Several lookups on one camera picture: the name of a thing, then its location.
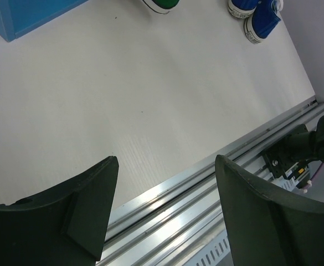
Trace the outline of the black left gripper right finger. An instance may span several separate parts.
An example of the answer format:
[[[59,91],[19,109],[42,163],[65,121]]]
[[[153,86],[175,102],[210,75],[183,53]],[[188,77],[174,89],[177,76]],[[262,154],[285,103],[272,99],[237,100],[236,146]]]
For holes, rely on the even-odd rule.
[[[223,155],[215,176],[234,265],[324,265],[324,203],[253,175]]]

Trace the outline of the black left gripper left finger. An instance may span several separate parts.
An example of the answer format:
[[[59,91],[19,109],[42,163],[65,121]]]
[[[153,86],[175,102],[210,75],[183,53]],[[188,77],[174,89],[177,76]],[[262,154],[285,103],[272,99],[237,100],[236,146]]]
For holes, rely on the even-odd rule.
[[[17,202],[0,204],[0,265],[95,265],[102,256],[119,162]]]

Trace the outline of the blue sneaker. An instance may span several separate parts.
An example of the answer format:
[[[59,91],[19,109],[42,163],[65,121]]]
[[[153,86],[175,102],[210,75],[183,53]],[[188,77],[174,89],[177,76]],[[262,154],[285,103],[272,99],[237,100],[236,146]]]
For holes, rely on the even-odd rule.
[[[261,1],[244,22],[247,39],[253,44],[263,42],[281,21],[280,12],[283,7],[283,0]]]
[[[254,13],[258,4],[258,0],[228,0],[228,10],[232,16],[244,19]]]

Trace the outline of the green sneaker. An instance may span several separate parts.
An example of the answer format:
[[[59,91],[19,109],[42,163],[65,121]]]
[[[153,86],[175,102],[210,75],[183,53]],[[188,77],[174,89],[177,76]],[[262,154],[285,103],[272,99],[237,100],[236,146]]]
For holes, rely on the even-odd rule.
[[[179,4],[179,0],[142,0],[143,3],[158,14],[167,14]]]

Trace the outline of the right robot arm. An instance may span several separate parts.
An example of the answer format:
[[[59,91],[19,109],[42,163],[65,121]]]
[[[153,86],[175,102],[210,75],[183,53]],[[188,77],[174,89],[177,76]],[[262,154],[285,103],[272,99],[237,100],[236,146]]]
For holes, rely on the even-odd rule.
[[[314,161],[324,163],[324,116],[316,130],[309,131],[304,124],[291,130],[262,152],[274,178],[298,178],[305,167]]]

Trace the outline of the blue and yellow shoe shelf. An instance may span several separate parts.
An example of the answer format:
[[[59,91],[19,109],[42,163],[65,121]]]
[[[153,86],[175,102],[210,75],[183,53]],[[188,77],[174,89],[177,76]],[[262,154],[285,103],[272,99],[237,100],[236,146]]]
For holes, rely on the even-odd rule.
[[[85,2],[86,0],[0,0],[0,36],[11,42]]]

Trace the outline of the aluminium mounting rail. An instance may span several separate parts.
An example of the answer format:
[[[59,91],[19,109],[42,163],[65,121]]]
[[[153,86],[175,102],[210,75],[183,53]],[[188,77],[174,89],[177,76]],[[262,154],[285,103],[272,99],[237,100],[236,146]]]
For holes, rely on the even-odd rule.
[[[262,152],[295,127],[315,129],[324,102],[310,98],[220,150],[247,171],[292,191],[309,175],[274,178]],[[111,214],[100,265],[185,265],[226,234],[214,170],[215,154],[162,182]]]

